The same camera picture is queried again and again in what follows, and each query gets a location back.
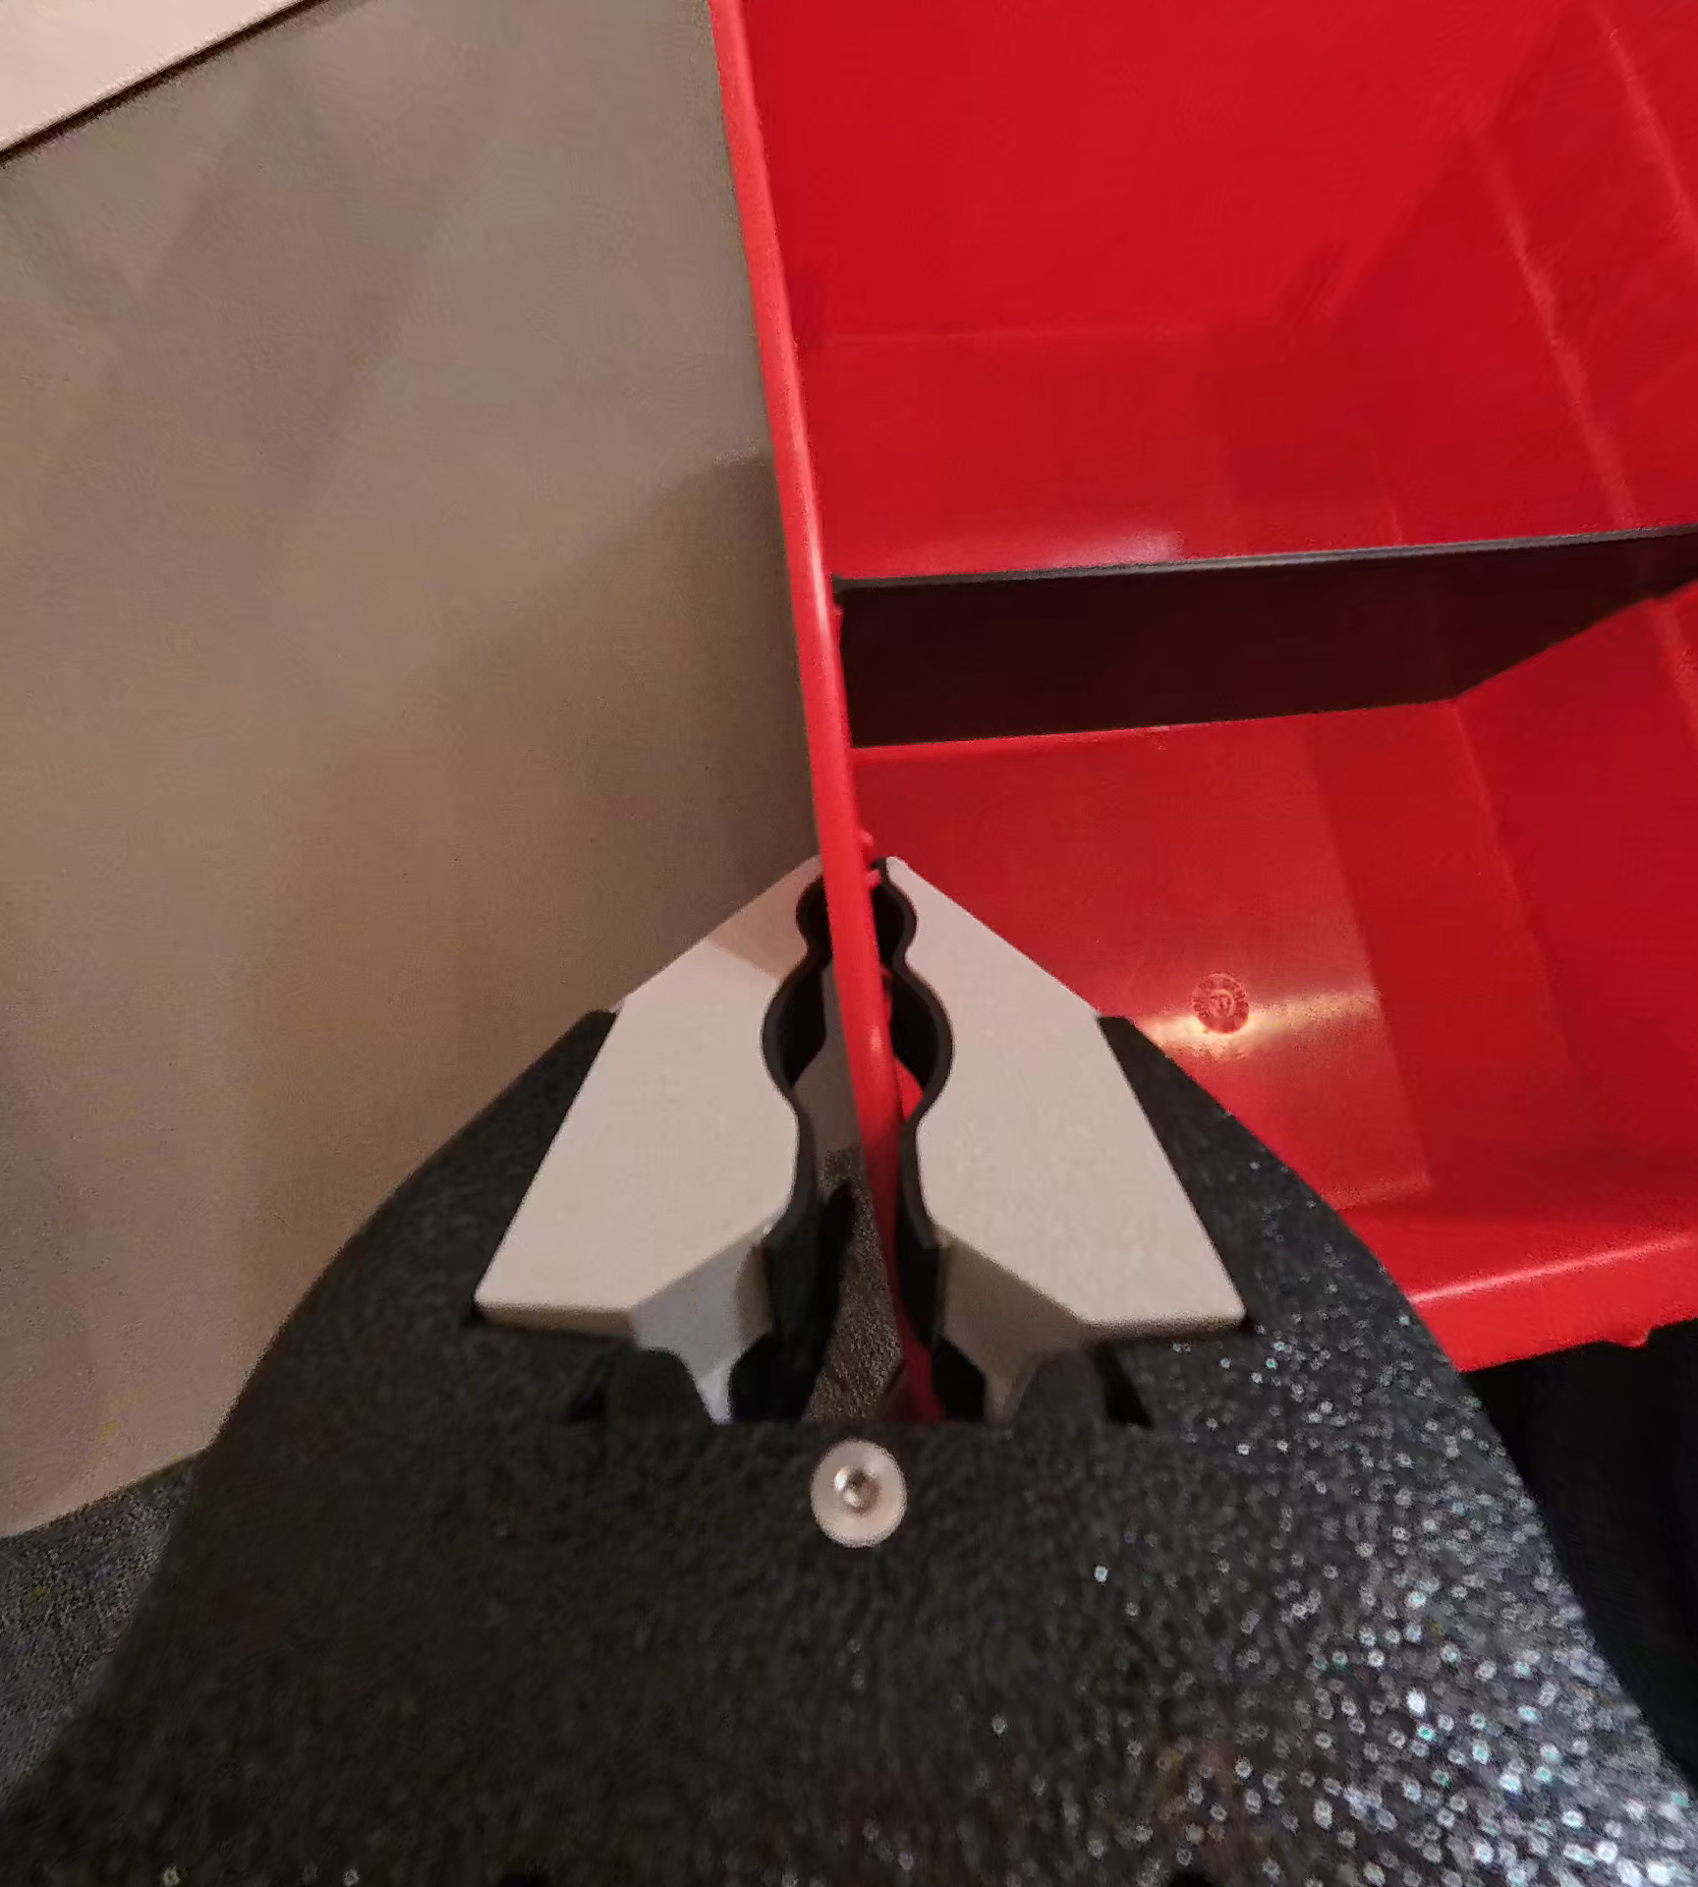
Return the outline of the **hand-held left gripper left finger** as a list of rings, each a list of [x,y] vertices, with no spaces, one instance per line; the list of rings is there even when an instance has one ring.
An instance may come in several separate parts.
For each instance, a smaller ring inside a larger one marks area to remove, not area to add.
[[[673,1357],[717,1422],[799,1420],[837,1324],[854,1141],[821,868],[616,1005],[483,1271],[485,1322]]]

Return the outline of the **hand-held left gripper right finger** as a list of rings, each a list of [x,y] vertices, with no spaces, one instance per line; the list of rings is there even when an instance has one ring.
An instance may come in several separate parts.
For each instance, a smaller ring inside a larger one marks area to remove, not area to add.
[[[905,862],[884,887],[929,1027],[897,1227],[927,1245],[927,1345],[976,1373],[984,1418],[1057,1357],[1243,1329],[1096,1009]]]

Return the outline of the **red plastic bin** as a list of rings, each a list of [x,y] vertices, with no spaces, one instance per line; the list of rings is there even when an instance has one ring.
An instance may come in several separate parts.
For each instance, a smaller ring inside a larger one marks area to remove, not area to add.
[[[1698,5],[713,18],[839,663],[839,579],[1698,524]],[[1698,1322],[1698,583],[1434,704],[846,752],[1456,1365]]]

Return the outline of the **black bin divider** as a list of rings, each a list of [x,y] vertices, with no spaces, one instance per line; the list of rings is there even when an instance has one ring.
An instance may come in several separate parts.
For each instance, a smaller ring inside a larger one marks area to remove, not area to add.
[[[837,579],[860,750],[1436,704],[1698,585],[1698,524]]]

